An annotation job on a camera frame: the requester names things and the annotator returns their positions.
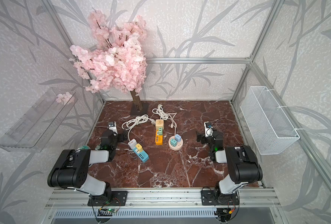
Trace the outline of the teal power strip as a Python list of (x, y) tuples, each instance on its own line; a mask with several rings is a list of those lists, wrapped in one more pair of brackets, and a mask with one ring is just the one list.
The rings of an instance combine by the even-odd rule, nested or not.
[(149, 160), (149, 155), (146, 151), (143, 150), (141, 153), (136, 152), (136, 148), (133, 149), (133, 152), (141, 159), (142, 162), (147, 162)]

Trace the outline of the orange power strip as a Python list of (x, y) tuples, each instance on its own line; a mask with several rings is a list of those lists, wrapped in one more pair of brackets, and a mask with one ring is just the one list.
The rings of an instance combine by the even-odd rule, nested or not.
[(163, 145), (163, 135), (162, 136), (157, 135), (157, 131), (156, 131), (156, 135), (155, 135), (155, 144)]

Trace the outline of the white charger plug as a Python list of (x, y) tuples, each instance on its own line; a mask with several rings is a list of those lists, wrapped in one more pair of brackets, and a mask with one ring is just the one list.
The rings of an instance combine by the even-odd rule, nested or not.
[(134, 148), (136, 148), (137, 141), (135, 139), (132, 139), (131, 141), (128, 142), (128, 145), (129, 145), (130, 149), (134, 149)]

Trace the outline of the yellow charger plug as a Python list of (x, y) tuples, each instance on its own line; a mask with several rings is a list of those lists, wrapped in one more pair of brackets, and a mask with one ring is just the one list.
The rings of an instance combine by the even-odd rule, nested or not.
[(139, 143), (136, 144), (136, 152), (137, 153), (143, 152), (143, 147)]

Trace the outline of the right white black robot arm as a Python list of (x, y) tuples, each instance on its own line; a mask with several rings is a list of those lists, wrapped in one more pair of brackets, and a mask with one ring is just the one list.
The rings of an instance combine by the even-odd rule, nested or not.
[(220, 131), (212, 131), (211, 135), (196, 132), (196, 140), (209, 146), (211, 161), (225, 163), (228, 167), (228, 175), (215, 186), (215, 198), (231, 196), (239, 188), (262, 180), (262, 168), (250, 146), (225, 147)]

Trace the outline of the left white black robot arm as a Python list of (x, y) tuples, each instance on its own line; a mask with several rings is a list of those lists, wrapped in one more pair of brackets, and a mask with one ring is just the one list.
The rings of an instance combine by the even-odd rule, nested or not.
[(116, 155), (118, 143), (128, 139), (127, 132), (116, 133), (107, 129), (101, 136), (98, 150), (80, 148), (63, 150), (49, 173), (49, 187), (74, 189), (89, 194), (92, 197), (113, 198), (110, 184), (89, 175), (89, 166), (110, 162)]

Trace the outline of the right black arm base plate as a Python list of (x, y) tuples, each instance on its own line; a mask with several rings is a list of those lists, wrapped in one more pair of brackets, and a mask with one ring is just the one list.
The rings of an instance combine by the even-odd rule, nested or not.
[(239, 196), (237, 194), (221, 194), (214, 190), (201, 190), (202, 205), (239, 205)]

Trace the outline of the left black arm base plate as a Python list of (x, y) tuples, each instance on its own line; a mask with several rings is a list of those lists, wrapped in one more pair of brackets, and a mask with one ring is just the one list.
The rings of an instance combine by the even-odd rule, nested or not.
[(100, 196), (91, 196), (88, 201), (88, 206), (118, 206), (122, 207), (126, 204), (128, 191), (112, 191)]

